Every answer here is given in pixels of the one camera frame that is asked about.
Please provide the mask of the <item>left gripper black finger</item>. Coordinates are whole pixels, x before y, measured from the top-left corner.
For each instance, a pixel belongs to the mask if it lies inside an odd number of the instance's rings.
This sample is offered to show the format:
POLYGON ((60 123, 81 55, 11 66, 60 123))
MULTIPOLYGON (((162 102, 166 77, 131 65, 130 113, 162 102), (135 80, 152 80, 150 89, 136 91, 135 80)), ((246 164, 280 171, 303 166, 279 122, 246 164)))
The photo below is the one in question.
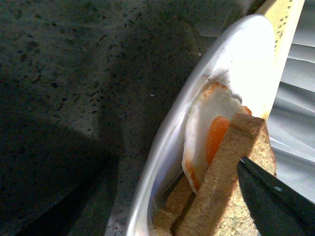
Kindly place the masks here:
POLYGON ((247 157, 237 164, 244 201, 262 236, 313 236, 315 205, 247 157))

